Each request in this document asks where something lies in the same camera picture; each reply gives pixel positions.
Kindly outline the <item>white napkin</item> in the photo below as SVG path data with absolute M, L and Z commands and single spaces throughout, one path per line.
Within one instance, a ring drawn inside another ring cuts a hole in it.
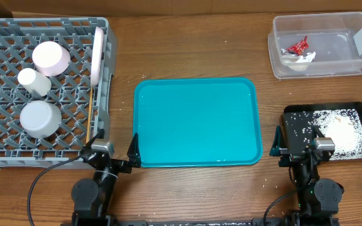
M 295 55 L 291 53 L 284 53 L 282 55 L 282 59 L 285 63 L 288 63 L 288 68 L 302 72 L 305 71 L 308 67 L 306 63 L 310 63 L 316 56 L 316 52 L 308 52 L 305 56 L 303 55 Z

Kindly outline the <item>grey bowl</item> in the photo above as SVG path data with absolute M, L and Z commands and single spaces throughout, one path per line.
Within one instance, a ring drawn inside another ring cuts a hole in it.
M 40 139 L 55 133 L 62 121 L 62 114 L 57 106 L 37 100 L 24 106 L 19 121 L 29 136 Z

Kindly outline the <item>red foil snack wrapper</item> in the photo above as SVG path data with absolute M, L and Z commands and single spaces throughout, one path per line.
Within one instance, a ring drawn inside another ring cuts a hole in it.
M 309 45 L 307 43 L 307 36 L 303 37 L 298 43 L 288 47 L 287 49 L 282 49 L 284 55 L 294 55 L 301 56 L 303 52 L 308 49 Z

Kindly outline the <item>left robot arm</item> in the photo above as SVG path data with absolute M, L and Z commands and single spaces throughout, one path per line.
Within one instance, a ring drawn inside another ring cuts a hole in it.
M 141 167 L 138 134 L 133 135 L 127 160 L 111 157 L 113 144 L 104 139 L 104 134 L 101 129 L 81 149 L 80 158 L 95 172 L 92 178 L 81 179 L 72 188 L 72 225 L 120 225 L 114 215 L 108 214 L 118 174 L 130 174 L 133 168 Z

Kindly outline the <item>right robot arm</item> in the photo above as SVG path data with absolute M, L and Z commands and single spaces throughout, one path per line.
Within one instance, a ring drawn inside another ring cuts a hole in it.
M 339 225 L 333 215 L 339 211 L 339 202 L 344 187 L 332 179 L 321 179 L 317 166 L 329 161 L 335 150 L 331 138 L 325 137 L 313 127 L 313 140 L 298 152 L 288 150 L 282 128 L 276 127 L 270 156 L 279 157 L 278 165 L 287 167 L 290 181 L 295 189 L 272 202 L 265 210 L 264 225 Z M 296 194 L 299 208 L 291 210 L 282 218 L 267 219 L 268 212 L 277 203 Z

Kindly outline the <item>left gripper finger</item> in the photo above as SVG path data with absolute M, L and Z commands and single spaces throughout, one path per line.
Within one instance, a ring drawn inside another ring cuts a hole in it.
M 141 168 L 141 156 L 137 133 L 134 134 L 131 144 L 129 145 L 127 156 L 129 163 L 133 168 Z
M 105 130 L 100 129 L 99 132 L 93 138 L 91 138 L 89 141 L 86 142 L 86 144 L 82 147 L 82 150 L 86 151 L 88 149 L 91 149 L 91 146 L 94 143 L 94 141 L 97 139 L 102 139 L 104 137 L 104 134 Z

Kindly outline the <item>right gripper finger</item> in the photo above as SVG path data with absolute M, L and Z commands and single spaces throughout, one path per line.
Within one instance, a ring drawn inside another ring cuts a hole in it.
M 276 127 L 275 138 L 270 150 L 270 156 L 282 156 L 287 152 L 287 145 L 280 125 Z
M 324 137 L 323 133 L 320 131 L 319 127 L 317 125 L 312 126 L 312 137 Z

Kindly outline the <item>large white plate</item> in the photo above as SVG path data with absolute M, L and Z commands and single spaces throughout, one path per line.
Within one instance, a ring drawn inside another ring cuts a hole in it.
M 99 83 L 102 47 L 104 32 L 100 27 L 96 27 L 91 56 L 90 85 L 96 86 Z

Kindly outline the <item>white paper cup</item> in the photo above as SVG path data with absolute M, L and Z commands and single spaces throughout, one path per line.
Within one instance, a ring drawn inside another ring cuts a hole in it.
M 18 74 L 18 82 L 28 91 L 45 96 L 51 90 L 50 79 L 32 68 L 24 68 Z

